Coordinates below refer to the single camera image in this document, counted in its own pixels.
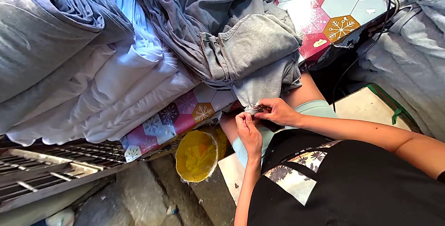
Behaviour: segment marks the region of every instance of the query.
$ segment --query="table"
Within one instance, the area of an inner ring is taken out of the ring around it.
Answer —
[[[304,33],[298,49],[303,57],[300,70],[321,62],[335,44],[347,45],[358,40],[356,35],[366,24],[387,10],[385,0],[276,0],[287,10],[296,28]]]
[[[200,83],[121,138],[125,159],[134,161],[208,120],[219,121],[222,111],[241,107],[233,91],[216,90]]]
[[[334,46],[357,41],[358,36],[352,35],[386,11],[385,0],[276,0],[275,4],[287,10],[304,34],[298,49],[301,71],[323,61]],[[121,139],[127,161],[163,147],[221,110],[240,107],[236,100],[231,91],[198,85]]]

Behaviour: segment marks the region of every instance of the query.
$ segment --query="stack of fabric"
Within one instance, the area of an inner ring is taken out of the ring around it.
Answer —
[[[198,83],[136,0],[2,0],[0,8],[8,13],[0,123],[14,142],[119,140]]]
[[[273,1],[1,0],[0,132],[119,140],[196,79],[252,112],[301,85],[301,33]]]
[[[445,142],[445,0],[400,0],[402,9],[360,65],[356,80],[375,82]]]

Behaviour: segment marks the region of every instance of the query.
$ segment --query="person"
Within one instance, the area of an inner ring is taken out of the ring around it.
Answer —
[[[245,167],[235,226],[445,225],[445,144],[339,119],[308,72],[300,81],[259,101],[271,111],[221,118]]]

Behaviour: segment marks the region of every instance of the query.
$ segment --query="finger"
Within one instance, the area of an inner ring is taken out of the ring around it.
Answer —
[[[257,112],[257,113],[255,113],[254,117],[258,118],[258,119],[267,119],[267,120],[269,120],[271,115],[272,114],[267,113],[267,112]]]
[[[236,121],[236,126],[238,128],[247,127],[246,121],[245,121],[245,115],[243,113],[240,113],[240,114],[236,115],[235,121]]]
[[[250,131],[256,130],[256,127],[255,127],[255,125],[253,124],[253,121],[252,121],[252,115],[246,113],[245,116],[246,116],[246,125],[249,128],[249,130]]]
[[[262,98],[258,101],[258,104],[272,107],[272,104],[274,103],[273,100],[273,98]]]

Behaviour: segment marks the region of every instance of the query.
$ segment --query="white fabric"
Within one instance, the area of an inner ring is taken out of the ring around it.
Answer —
[[[155,36],[136,0],[117,0],[131,21],[134,41],[100,47],[85,67],[8,131],[22,145],[38,138],[63,144],[119,140],[148,117],[196,86],[178,59]]]

